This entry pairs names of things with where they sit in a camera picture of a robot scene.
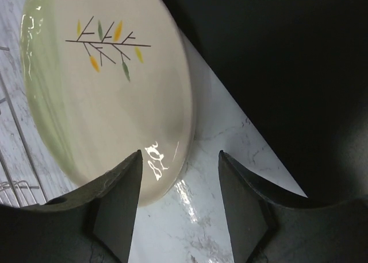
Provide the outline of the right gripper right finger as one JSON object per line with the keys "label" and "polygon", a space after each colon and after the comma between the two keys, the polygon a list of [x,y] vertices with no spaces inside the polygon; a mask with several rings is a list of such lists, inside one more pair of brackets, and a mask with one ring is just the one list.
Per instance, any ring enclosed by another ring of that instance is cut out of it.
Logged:
{"label": "right gripper right finger", "polygon": [[367,197],[324,204],[253,173],[228,153],[218,176],[235,262],[366,262]]}

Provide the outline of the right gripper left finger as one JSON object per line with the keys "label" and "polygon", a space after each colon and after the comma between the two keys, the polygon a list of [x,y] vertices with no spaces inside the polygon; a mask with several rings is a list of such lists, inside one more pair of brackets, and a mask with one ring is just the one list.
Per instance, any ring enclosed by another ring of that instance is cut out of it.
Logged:
{"label": "right gripper left finger", "polygon": [[136,151],[48,203],[1,206],[1,262],[127,262],[141,188]]}

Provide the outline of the metal wire dish rack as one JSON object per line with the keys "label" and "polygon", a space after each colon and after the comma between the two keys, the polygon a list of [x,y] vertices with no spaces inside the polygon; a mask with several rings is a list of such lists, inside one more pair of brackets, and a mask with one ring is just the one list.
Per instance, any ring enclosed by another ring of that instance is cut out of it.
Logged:
{"label": "metal wire dish rack", "polygon": [[26,141],[30,116],[10,48],[1,45],[1,203],[27,207],[48,201]]}

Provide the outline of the green and cream plate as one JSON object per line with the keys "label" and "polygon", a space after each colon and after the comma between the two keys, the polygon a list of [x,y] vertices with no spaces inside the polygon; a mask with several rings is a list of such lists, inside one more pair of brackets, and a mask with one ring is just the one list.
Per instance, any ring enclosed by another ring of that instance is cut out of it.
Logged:
{"label": "green and cream plate", "polygon": [[25,93],[60,169],[84,185],[136,150],[139,206],[175,184],[193,140],[189,65],[162,0],[26,0]]}

